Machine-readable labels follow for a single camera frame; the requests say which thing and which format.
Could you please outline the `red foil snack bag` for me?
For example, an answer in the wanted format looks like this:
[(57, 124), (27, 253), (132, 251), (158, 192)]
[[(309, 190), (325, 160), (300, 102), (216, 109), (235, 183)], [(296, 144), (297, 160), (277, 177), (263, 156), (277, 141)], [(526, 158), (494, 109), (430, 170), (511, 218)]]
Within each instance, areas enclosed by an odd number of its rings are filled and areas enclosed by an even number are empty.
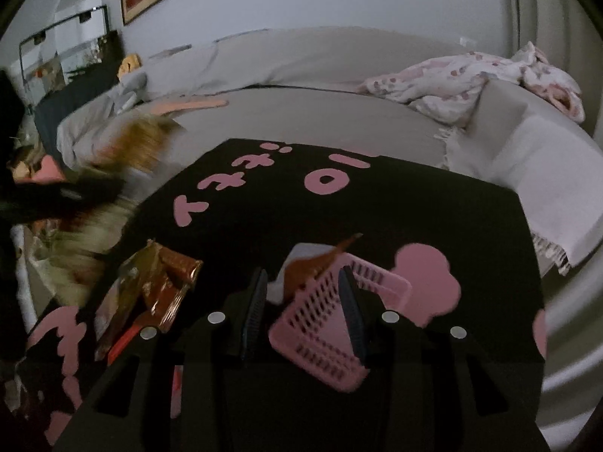
[(154, 241), (127, 259), (95, 314), (95, 359), (114, 363), (144, 328), (167, 333), (201, 265)]

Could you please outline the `brown bread wrapper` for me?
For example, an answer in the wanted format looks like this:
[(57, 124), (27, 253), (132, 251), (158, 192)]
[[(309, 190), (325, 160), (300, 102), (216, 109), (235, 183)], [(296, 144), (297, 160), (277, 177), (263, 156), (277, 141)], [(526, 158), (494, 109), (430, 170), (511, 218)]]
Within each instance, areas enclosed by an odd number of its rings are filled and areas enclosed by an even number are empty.
[(181, 125), (171, 118), (138, 116), (97, 154), (93, 165), (115, 173), (123, 173), (127, 168), (151, 173), (161, 161), (172, 136), (181, 130)]

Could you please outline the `trash bin with yellow bag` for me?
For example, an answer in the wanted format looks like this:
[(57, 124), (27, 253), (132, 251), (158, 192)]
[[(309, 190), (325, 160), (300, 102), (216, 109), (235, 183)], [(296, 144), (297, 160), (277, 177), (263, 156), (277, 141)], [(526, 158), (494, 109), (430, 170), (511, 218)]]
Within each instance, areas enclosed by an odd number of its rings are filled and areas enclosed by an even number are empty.
[(29, 225), (28, 262), (59, 304), (85, 306), (140, 202), (136, 194), (122, 194), (74, 219), (42, 219)]

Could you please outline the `red plastic kids chair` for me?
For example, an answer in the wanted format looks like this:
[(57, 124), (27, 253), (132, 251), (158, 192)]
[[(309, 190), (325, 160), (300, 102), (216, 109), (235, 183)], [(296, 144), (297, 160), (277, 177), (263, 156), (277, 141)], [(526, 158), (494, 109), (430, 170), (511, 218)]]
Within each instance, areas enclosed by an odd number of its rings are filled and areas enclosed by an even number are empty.
[(50, 155), (45, 155), (38, 165), (28, 165), (20, 161), (13, 168), (12, 176), (16, 183), (50, 184), (66, 180), (59, 165)]

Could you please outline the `pink plastic basket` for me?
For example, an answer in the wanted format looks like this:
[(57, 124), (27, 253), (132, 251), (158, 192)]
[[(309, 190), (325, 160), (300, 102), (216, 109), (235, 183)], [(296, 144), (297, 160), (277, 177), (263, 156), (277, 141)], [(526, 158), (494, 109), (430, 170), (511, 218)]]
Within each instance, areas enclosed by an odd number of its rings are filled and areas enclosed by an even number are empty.
[(295, 295), (269, 331), (274, 350), (324, 384), (353, 392), (368, 370), (353, 352), (339, 300), (339, 269), (349, 266), (360, 289), (379, 295), (387, 310), (401, 312), (412, 285), (400, 275), (343, 253), (307, 289)]

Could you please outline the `glass fish tank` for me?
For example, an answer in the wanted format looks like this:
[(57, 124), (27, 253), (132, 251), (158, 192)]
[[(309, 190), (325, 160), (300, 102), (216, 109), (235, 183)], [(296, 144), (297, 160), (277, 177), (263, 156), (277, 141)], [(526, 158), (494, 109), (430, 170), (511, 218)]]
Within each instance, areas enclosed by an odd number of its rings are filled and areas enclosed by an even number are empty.
[(37, 105), (75, 79), (122, 59), (122, 43), (105, 5), (92, 6), (33, 33), (18, 45), (26, 103)]

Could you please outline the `grey plush toy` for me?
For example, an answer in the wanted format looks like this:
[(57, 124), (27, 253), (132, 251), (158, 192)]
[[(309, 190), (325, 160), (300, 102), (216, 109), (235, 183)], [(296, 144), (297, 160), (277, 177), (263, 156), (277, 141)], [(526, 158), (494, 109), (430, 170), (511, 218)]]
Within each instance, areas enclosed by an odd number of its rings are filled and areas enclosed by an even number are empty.
[(113, 112), (120, 115), (142, 101), (142, 95), (147, 83), (145, 72), (130, 72), (122, 77), (119, 85), (112, 92)]

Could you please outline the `pink long shoehorn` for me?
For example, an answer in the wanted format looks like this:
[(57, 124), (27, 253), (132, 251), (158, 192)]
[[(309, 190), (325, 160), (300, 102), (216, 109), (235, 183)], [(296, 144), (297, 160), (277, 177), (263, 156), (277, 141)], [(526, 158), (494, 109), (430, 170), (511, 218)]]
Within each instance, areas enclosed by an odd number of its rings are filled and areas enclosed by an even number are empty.
[(224, 99), (195, 99), (191, 101), (172, 101), (172, 102), (162, 102), (153, 105), (150, 108), (149, 113), (151, 115), (170, 115), (171, 113), (178, 113), (182, 111), (188, 110), (203, 110), (203, 109), (213, 109), (213, 108), (221, 108), (225, 107), (229, 104), (227, 100)]

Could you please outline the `orange plush toy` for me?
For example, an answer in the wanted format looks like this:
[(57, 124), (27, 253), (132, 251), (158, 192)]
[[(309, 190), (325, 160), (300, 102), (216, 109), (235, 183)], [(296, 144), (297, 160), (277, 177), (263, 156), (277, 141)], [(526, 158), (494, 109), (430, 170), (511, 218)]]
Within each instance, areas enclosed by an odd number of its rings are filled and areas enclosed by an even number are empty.
[(121, 81), (124, 76), (129, 75), (136, 69), (141, 68), (141, 59), (138, 54), (133, 53), (127, 55), (123, 60), (118, 70), (118, 79)]

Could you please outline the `grey covered sofa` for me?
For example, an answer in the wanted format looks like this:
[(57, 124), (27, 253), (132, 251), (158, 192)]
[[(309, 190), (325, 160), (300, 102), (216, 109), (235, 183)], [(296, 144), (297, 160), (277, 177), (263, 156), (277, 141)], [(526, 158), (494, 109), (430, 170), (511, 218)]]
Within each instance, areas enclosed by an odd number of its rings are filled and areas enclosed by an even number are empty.
[(111, 88), (58, 126), (71, 167), (88, 164), (137, 113), (199, 97), (225, 107), (178, 115), (170, 160), (192, 164), (230, 138), (346, 149), (444, 166), (514, 190), (537, 253), (560, 272), (602, 241), (602, 152), (577, 124), (523, 87), (492, 81), (464, 128), (359, 91), (366, 79), (465, 54), (416, 36), (361, 27), (261, 30), (148, 60), (142, 101), (113, 112)]

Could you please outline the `pink floral blanket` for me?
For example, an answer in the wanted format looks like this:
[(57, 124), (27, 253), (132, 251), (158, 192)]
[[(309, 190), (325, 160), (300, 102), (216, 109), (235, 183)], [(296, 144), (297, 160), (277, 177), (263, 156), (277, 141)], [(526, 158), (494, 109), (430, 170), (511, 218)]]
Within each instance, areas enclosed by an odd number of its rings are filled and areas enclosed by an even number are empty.
[(552, 66), (533, 43), (510, 58), (471, 51), (427, 59), (400, 72), (366, 79), (359, 91), (406, 105), (441, 124), (464, 128), (492, 81), (523, 87), (577, 124), (586, 118), (580, 86), (567, 72)]

